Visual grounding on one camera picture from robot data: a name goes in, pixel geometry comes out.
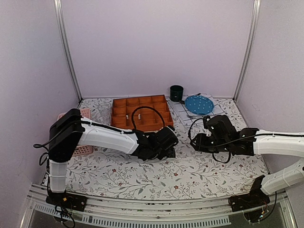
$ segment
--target orange compartment organizer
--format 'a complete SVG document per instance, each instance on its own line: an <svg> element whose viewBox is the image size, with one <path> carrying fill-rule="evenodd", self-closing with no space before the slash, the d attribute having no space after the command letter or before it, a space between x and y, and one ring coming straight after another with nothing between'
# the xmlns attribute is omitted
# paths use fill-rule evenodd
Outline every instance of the orange compartment organizer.
<svg viewBox="0 0 304 228"><path fill-rule="evenodd" d="M123 129L133 129L131 114L141 106L156 109L163 117L165 125L173 126L173 120L164 95L114 99L111 125ZM158 131L163 127L161 118L156 112L148 108L137 110L134 114L134 122L136 129L143 132Z"/></svg>

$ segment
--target white wall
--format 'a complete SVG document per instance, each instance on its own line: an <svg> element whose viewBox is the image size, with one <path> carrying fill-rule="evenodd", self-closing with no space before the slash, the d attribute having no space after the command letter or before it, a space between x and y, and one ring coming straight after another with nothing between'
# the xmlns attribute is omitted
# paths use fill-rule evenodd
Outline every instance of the white wall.
<svg viewBox="0 0 304 228"><path fill-rule="evenodd" d="M263 0L238 106L250 126L304 132L304 1ZM265 156L271 172L298 158ZM286 189L297 224L304 224L304 184Z"/></svg>
<svg viewBox="0 0 304 228"><path fill-rule="evenodd" d="M252 0L65 0L66 31L84 97L233 97Z"/></svg>
<svg viewBox="0 0 304 228"><path fill-rule="evenodd" d="M0 227L18 226L56 115L77 106L52 0L0 3Z"/></svg>

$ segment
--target black cable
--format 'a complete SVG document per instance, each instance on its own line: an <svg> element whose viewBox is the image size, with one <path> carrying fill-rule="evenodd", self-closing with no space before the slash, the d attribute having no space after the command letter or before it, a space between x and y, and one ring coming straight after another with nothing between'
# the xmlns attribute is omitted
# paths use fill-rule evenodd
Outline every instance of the black cable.
<svg viewBox="0 0 304 228"><path fill-rule="evenodd" d="M46 155L46 154L48 154L48 152L45 152L45 153L43 153L43 154L40 156L40 158L39 158L39 165L40 165L40 166L42 166L42 165L47 161L48 156L46 156L46 158L45 158L43 161L41 161L42 158L43 158L43 156Z"/></svg>
<svg viewBox="0 0 304 228"><path fill-rule="evenodd" d="M203 118L196 119L196 120L191 124L191 126L190 126L190 128L189 128L189 131L188 131L188 137L189 137L191 143L195 144L196 146L202 147L202 148L211 149L211 148L215 148L215 147L225 146L225 145L228 145L228 144L230 144L230 143L234 143L234 142L241 141L241 140L244 140L244 139L254 138L254 137L257 137L257 136L270 136L270 135L272 135L272 136L286 136L286 137L304 137L303 134L261 133L261 134L255 134L255 135L251 135L251 136L247 136L247 137L238 138L238 139L232 140L232 141L230 141L230 142L222 143L222 144L219 144L219 145L205 146L205 145L197 144L193 139L191 139L191 129L192 129L194 123L197 122L198 120L202 120L202 119L203 119Z"/></svg>
<svg viewBox="0 0 304 228"><path fill-rule="evenodd" d="M275 202L274 202L274 206L272 207L271 211L269 212L269 214L267 214L265 217L261 218L259 220L260 217L256 218L254 221L250 221L250 223L259 223L259 222L262 222L264 221L265 219L267 219L275 210L275 207L276 207L276 200L277 200L277 192L275 192Z"/></svg>
<svg viewBox="0 0 304 228"><path fill-rule="evenodd" d="M215 156L214 156L214 153L212 153L212 157L213 157L213 159L214 159L216 162L220 162L220 163L223 163L223 164L227 164L227 163L230 161L230 159L231 159L231 152L229 152L229 156L228 156L227 161L220 161L220 160L217 160L217 159L215 158Z"/></svg>
<svg viewBox="0 0 304 228"><path fill-rule="evenodd" d="M61 206L60 204L57 204L57 205L55 206L55 211L58 212L58 213L60 214L60 218L61 218L61 223L62 223L62 225L64 225L66 228L75 228L75 226L76 226L75 220L74 220L74 218L70 215L70 213L68 212L68 210L67 210L65 207ZM63 216L69 217L69 218L72 220L73 225L72 225L71 227L68 227L68 226L65 224L66 221L64 221Z"/></svg>
<svg viewBox="0 0 304 228"><path fill-rule="evenodd" d="M53 138L51 138L50 140L48 140L47 142L45 142L44 144L34 144L33 147L38 149L38 148L45 148L46 150L48 150L46 148L46 145L50 144L50 142L52 142L54 139L56 139L63 131L65 131L69 126L73 125L73 124L77 124L77 123L81 123L80 120L75 120L72 121L70 123L68 123L67 125L65 125Z"/></svg>
<svg viewBox="0 0 304 228"><path fill-rule="evenodd" d="M52 193L52 191L51 191L51 188L50 188L50 178L49 178L49 175L47 175L47 193L48 193L48 195L50 194L50 193Z"/></svg>
<svg viewBox="0 0 304 228"><path fill-rule="evenodd" d="M93 123L93 122L89 122L89 121L81 121L81 123L82 124L87 124L87 125L92 125L92 126L97 126L97 127L103 127L103 128L109 129L109 130L113 130L115 132L123 133L123 134L133 134L134 133L134 131L125 132L122 129L111 127L111 126L104 125L104 124L101 124L101 123L98 124L98 123Z"/></svg>
<svg viewBox="0 0 304 228"><path fill-rule="evenodd" d="M255 205L256 205L256 203L253 202L253 201L255 201L255 200L253 200L253 201L247 201L247 200L243 199L242 197L238 197L237 199L238 199L238 200L244 201L244 202L245 202L248 206L250 206L250 207L255 207ZM229 204L230 206L233 205L233 202L232 202L232 198L231 198L231 197L228 199L228 204Z"/></svg>
<svg viewBox="0 0 304 228"><path fill-rule="evenodd" d="M159 117L161 118L163 127L166 126L165 121L164 121L162 115L161 115L155 108L152 108L152 107L149 107L149 106L141 106L141 107L136 108L136 109L132 112L132 114L131 114L131 121L132 121L132 124L133 124L135 130L136 130L136 125L135 125L135 121L134 121L134 114L137 112L137 110L142 109L142 108L148 108L148 109L151 109L151 110L153 110L154 112L156 112L157 115L159 115Z"/></svg>

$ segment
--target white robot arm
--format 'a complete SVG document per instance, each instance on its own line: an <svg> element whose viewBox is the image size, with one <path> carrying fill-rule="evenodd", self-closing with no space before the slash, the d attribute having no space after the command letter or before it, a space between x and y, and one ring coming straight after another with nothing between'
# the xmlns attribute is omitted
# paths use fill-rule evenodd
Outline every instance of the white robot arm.
<svg viewBox="0 0 304 228"><path fill-rule="evenodd" d="M192 139L190 128L190 144L197 151L212 154L229 152L225 163L229 162L231 155L280 154L301 158L279 172L256 178L249 194L230 197L233 211L269 203L268 195L304 181L304 133L268 132L257 128L244 128L237 132L226 115L206 116L203 121L211 136L199 133Z"/></svg>
<svg viewBox="0 0 304 228"><path fill-rule="evenodd" d="M50 127L48 142L34 144L35 148L45 149L47 149L46 145L49 145L47 149L47 203L54 204L56 207L59 205L64 209L84 210L86 197L66 192L67 163L77 145L115 149L142 160L174 158L174 146L178 143L178 139L174 134L174 128L165 126L162 117L161 119L162 129L158 132L144 133L136 129L125 130L94 122L82 117L78 109L68 111Z"/></svg>
<svg viewBox="0 0 304 228"><path fill-rule="evenodd" d="M254 154L280 154L301 158L295 164L263 178L261 190L266 195L304 181L304 133L278 133L260 130L256 134L270 135L256 137L256 141L253 142Z"/></svg>

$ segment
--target patterned mat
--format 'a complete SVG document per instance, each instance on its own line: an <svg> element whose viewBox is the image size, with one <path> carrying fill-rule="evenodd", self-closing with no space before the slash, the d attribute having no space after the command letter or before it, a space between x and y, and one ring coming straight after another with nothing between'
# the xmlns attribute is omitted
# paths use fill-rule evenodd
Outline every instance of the patterned mat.
<svg viewBox="0 0 304 228"><path fill-rule="evenodd" d="M232 100L216 101L237 130L246 127ZM111 103L112 99L86 99L81 108L91 108L94 119L96 107L103 102ZM248 192L253 179L267 173L260 156L240 155L222 164L214 161L211 154L194 151L189 144L188 128L169 108L179 139L176 158L143 162L118 151L94 147L94 153L72 157L69 161L67 191L139 200L212 198ZM192 137L204 131L198 125L193 128ZM221 161L227 157L225 153L216 155Z"/></svg>

